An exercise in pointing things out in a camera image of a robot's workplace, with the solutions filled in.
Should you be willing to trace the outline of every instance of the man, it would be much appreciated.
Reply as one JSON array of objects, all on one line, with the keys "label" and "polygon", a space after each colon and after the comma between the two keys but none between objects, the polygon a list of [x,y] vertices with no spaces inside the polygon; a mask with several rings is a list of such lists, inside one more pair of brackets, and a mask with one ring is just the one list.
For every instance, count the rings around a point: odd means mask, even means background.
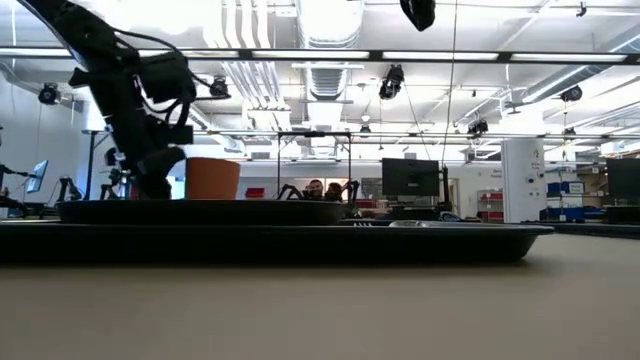
[{"label": "man", "polygon": [[329,184],[325,200],[342,202],[342,186],[338,183]]},{"label": "man", "polygon": [[324,185],[322,184],[322,181],[318,179],[311,180],[307,188],[309,189],[309,198],[322,199],[322,195],[324,193]]}]

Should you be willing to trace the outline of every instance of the table surface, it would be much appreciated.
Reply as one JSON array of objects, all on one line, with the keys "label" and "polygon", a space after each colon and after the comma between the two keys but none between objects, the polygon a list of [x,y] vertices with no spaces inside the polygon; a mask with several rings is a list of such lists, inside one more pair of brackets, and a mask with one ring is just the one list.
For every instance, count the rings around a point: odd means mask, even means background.
[{"label": "table surface", "polygon": [[2,360],[640,358],[640,242],[510,266],[0,269]]}]

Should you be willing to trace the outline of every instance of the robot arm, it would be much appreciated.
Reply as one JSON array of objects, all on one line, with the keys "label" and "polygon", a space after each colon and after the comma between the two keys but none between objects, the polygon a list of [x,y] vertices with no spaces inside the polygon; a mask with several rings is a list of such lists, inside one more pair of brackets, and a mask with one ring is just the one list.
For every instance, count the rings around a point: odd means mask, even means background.
[{"label": "robot arm", "polygon": [[[185,126],[196,90],[187,60],[178,51],[140,58],[138,51],[116,36],[109,24],[67,0],[18,0],[38,17],[86,71],[76,69],[69,84],[89,86],[105,117],[123,169],[130,170],[148,198],[170,198],[166,176],[184,152],[169,144],[192,142]],[[140,88],[154,102],[176,99],[182,104],[177,125],[148,115]],[[190,140],[184,139],[189,133]]]}]

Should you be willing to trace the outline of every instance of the black plastic tray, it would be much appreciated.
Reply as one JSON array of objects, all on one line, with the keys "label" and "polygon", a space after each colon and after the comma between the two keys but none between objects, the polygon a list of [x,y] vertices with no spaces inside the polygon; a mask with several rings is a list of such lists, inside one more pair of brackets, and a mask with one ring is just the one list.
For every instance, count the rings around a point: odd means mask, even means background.
[{"label": "black plastic tray", "polygon": [[0,224],[1,264],[421,264],[515,261],[553,228]]},{"label": "black plastic tray", "polygon": [[57,205],[66,224],[334,225],[344,204],[277,200],[95,200]]}]

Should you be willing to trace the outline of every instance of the computer monitor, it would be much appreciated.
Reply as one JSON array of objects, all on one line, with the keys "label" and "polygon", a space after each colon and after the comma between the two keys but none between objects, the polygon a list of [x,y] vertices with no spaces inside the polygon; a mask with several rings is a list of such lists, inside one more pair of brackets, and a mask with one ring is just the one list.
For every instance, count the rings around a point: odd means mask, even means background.
[{"label": "computer monitor", "polygon": [[382,193],[391,196],[440,196],[438,162],[382,159]]},{"label": "computer monitor", "polygon": [[49,165],[49,160],[45,160],[33,168],[33,172],[31,174],[35,175],[35,177],[32,177],[27,181],[27,194],[33,194],[40,191],[40,188],[42,187],[42,179],[44,179],[44,174],[47,171],[47,165]]},{"label": "computer monitor", "polygon": [[640,198],[640,159],[608,159],[609,195],[613,198]]}]

